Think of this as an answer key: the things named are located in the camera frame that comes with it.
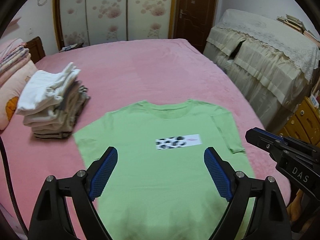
neckline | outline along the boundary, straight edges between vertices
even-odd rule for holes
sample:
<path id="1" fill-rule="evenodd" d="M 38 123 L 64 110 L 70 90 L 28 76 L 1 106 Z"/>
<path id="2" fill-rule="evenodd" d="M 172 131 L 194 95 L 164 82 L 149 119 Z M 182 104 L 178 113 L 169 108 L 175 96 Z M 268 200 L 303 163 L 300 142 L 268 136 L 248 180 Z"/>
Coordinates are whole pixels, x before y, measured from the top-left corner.
<path id="1" fill-rule="evenodd" d="M 188 114 L 192 108 L 193 100 L 188 99 L 187 101 L 174 104 L 174 105 L 155 105 L 147 100 L 142 101 L 146 110 L 154 116 L 161 119 L 177 119 Z"/>

drawer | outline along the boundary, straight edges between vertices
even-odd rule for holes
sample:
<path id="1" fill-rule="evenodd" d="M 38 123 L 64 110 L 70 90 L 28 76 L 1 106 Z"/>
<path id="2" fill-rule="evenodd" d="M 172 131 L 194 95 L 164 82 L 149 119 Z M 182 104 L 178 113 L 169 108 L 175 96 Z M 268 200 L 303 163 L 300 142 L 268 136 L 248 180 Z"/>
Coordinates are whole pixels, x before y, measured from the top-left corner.
<path id="1" fill-rule="evenodd" d="M 288 137 L 290 136 L 289 132 L 287 131 L 287 129 L 285 127 L 283 127 L 279 132 L 278 135 L 284 136 L 284 137 Z"/>
<path id="2" fill-rule="evenodd" d="M 316 145 L 320 141 L 320 122 L 311 106 L 305 100 L 299 105 L 296 116 L 310 138 L 311 143 Z"/>
<path id="3" fill-rule="evenodd" d="M 298 118 L 293 115 L 287 124 L 284 126 L 291 137 L 297 138 L 301 141 L 310 143 L 309 137 L 302 127 L 302 124 L 298 120 Z"/>

wooden headboard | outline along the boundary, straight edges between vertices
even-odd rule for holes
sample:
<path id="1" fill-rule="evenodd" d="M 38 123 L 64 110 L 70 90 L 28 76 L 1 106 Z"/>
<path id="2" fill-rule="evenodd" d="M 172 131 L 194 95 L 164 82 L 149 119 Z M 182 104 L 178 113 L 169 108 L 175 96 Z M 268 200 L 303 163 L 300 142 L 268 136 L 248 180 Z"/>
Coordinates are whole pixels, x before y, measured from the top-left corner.
<path id="1" fill-rule="evenodd" d="M 28 41 L 26 48 L 29 49 L 29 53 L 31 54 L 31 60 L 33 61 L 33 63 L 37 63 L 39 60 L 45 57 L 40 37 L 35 37 L 31 41 Z"/>

white rectangular patch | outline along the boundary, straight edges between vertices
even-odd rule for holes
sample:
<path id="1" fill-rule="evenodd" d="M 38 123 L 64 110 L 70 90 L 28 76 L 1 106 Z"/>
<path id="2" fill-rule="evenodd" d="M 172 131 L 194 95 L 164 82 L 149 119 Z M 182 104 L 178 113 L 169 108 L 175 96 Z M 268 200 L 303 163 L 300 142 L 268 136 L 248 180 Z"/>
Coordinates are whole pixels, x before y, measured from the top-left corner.
<path id="1" fill-rule="evenodd" d="M 157 150 L 175 149 L 202 144 L 199 134 L 176 136 L 156 140 Z"/>

black cable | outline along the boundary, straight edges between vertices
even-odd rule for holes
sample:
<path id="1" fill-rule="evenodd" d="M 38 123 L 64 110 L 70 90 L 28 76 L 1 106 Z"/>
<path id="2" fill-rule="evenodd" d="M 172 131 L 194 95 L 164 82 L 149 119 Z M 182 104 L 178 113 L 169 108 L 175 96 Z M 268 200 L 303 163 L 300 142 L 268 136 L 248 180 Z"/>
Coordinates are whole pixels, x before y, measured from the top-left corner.
<path id="1" fill-rule="evenodd" d="M 22 227 L 23 232 L 25 233 L 26 236 L 28 236 L 28 229 L 22 219 L 22 216 L 20 214 L 19 211 L 19 207 L 17 204 L 17 200 L 16 197 L 14 195 L 14 191 L 13 191 L 13 187 L 12 187 L 12 181 L 11 181 L 11 177 L 10 177 L 10 170 L 9 170 L 9 163 L 8 163 L 8 158 L 7 158 L 7 153 L 5 151 L 4 148 L 4 144 L 3 141 L 1 139 L 0 136 L 0 152 L 1 152 L 1 156 L 2 156 L 2 161 L 3 161 L 3 166 L 4 166 L 4 173 L 5 173 L 5 178 L 7 180 L 7 185 L 8 185 L 8 189 L 9 189 L 9 194 L 10 194 L 10 198 L 11 198 L 11 202 L 14 208 L 14 211 L 17 215 L 18 221 Z"/>

